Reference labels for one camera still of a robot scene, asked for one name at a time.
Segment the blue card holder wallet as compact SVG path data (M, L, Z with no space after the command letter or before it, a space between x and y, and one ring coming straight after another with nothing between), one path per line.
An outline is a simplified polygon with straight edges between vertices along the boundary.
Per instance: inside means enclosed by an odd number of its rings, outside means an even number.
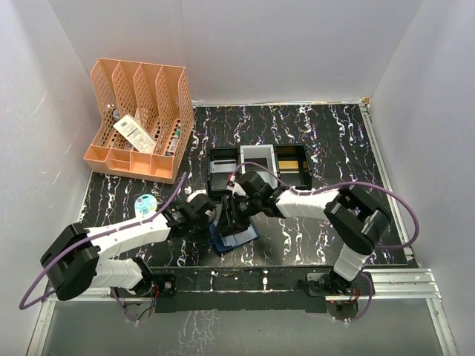
M241 247L242 245L260 238L260 234L258 233L253 221L250 222L250 226L245 231L232 234L227 237L223 237L222 235L218 235L216 233L215 222L209 226L209 230L212 237L212 245L215 247L218 253L228 253L235 250L236 248Z

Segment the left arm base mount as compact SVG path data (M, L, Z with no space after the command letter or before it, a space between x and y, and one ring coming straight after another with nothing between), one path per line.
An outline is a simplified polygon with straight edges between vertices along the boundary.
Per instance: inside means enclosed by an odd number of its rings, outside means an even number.
M172 273L152 271L132 289L115 287L114 291L119 297L170 298L177 292L177 278Z

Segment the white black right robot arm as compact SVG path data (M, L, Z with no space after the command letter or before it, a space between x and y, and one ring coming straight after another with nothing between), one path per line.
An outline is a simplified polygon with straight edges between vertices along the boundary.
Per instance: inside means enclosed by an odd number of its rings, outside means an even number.
M222 197L219 219L214 233L222 238L243 233L251 217L263 213L285 219L306 217L327 219L343 241L343 247L319 288L348 294L357 286L357 275L376 250L379 240L391 225L391 217L364 189L356 185L316 191L293 191L273 188L256 171L232 177L230 194Z

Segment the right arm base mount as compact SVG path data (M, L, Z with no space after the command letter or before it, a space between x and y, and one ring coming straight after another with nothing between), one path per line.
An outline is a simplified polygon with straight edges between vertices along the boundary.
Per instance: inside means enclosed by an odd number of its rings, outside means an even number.
M373 296L375 294L368 274L360 274L354 280L347 281L343 277L330 272L310 272L295 283L295 290L303 291L312 297L355 297Z

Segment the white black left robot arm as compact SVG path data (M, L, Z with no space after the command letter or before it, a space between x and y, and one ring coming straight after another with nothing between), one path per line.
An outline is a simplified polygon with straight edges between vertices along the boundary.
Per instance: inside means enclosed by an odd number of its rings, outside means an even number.
M149 296L157 284L140 257L121 260L122 253L172 234L194 236L205 231L216 214L215 203L203 192L171 202L160 213L99 228L68 225L43 254L40 263L56 297L72 300L89 288L111 287L136 296Z

